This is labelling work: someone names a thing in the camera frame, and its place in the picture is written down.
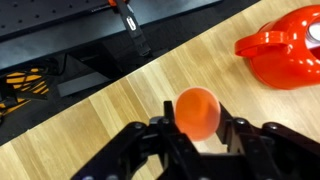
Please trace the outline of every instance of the orange ball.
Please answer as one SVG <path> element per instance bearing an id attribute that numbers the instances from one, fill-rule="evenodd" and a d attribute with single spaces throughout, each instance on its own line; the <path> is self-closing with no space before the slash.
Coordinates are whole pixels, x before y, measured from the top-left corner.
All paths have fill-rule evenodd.
<path id="1" fill-rule="evenodd" d="M 179 130 L 186 133 L 192 141 L 202 141 L 210 137 L 219 126 L 219 101 L 206 88 L 186 89 L 178 96 L 174 109 Z"/>

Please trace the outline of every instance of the red plastic object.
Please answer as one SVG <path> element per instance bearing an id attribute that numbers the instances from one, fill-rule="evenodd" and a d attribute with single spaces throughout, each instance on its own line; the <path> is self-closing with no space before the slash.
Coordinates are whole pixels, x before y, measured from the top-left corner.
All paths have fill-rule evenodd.
<path id="1" fill-rule="evenodd" d="M 108 0 L 110 6 L 114 7 L 114 6 L 117 6 L 117 3 L 115 0 Z"/>
<path id="2" fill-rule="evenodd" d="M 192 141 L 210 137 L 219 126 L 219 101 L 206 88 L 191 87 L 183 91 L 178 96 L 174 111 L 179 130 Z"/>
<path id="3" fill-rule="evenodd" d="M 306 45 L 314 23 L 320 23 L 320 5 L 297 9 L 237 41 L 235 53 L 249 58 L 254 74 L 274 88 L 320 84 L 320 47 Z"/>

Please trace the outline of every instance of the kettle handle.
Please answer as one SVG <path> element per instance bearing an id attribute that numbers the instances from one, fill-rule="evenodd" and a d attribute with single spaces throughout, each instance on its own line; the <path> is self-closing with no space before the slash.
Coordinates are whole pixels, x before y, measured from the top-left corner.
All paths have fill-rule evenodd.
<path id="1" fill-rule="evenodd" d="M 235 43 L 235 54 L 244 57 L 257 55 L 259 46 L 264 45 L 288 45 L 288 36 L 283 31 L 258 32 L 247 36 Z"/>

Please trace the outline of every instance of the screw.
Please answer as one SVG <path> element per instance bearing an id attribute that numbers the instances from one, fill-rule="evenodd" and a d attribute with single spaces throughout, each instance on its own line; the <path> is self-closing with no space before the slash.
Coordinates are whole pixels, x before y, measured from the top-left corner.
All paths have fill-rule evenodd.
<path id="1" fill-rule="evenodd" d="M 164 124 L 169 124 L 169 119 L 163 118 L 163 119 L 162 119 L 162 122 L 163 122 Z"/>
<path id="2" fill-rule="evenodd" d="M 110 175 L 110 176 L 107 177 L 106 180 L 118 180 L 118 179 L 119 179 L 119 178 L 118 178 L 117 175 Z"/>
<path id="3" fill-rule="evenodd" d="M 269 124 L 269 128 L 274 129 L 274 130 L 278 129 L 277 125 L 275 125 L 273 123 Z"/>
<path id="4" fill-rule="evenodd" d="M 246 123 L 246 121 L 245 121 L 245 120 L 243 120 L 243 119 L 237 119 L 237 123 L 239 123 L 239 124 L 245 124 L 245 123 Z"/>
<path id="5" fill-rule="evenodd" d="M 94 180 L 94 178 L 92 176 L 86 176 L 82 178 L 82 180 Z"/>
<path id="6" fill-rule="evenodd" d="M 141 123 L 136 123 L 134 125 L 134 127 L 137 128 L 137 129 L 141 129 L 142 128 L 142 124 Z"/>

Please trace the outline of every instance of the light wood surface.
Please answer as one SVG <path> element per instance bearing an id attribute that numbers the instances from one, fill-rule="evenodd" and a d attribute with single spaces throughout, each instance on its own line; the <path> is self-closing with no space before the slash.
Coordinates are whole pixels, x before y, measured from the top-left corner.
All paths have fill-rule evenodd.
<path id="1" fill-rule="evenodd" d="M 212 90 L 234 116 L 282 123 L 320 142 L 320 86 L 271 89 L 236 57 L 236 40 L 318 0 L 262 0 L 0 147 L 0 179 L 69 179 L 128 122 L 162 115 L 162 102 L 190 86 Z M 225 152 L 213 135 L 195 143 Z M 161 173 L 155 157 L 135 179 Z"/>

